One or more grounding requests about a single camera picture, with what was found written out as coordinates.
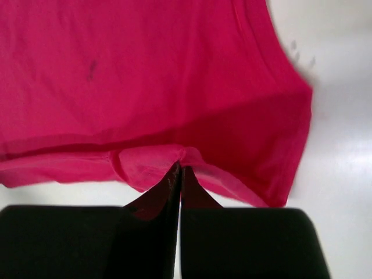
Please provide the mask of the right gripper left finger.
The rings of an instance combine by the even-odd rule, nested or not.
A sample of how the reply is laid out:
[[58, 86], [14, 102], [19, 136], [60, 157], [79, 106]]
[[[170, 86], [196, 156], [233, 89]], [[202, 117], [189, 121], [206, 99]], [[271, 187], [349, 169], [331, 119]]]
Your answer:
[[179, 162], [146, 193], [125, 206], [123, 267], [128, 278], [173, 278], [180, 205]]

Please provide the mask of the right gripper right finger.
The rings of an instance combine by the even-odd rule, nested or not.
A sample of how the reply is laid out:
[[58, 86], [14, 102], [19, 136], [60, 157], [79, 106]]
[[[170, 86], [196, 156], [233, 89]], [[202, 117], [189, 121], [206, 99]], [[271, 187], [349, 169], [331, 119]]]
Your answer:
[[200, 185], [191, 167], [182, 169], [181, 180], [181, 276], [208, 278], [212, 273], [211, 216], [222, 206]]

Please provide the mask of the crimson t shirt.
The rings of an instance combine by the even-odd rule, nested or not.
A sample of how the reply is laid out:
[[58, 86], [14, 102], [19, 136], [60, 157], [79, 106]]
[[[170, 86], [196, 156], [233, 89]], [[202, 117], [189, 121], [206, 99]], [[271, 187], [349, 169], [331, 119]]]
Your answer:
[[2, 1], [1, 183], [122, 181], [173, 164], [286, 204], [312, 115], [265, 1]]

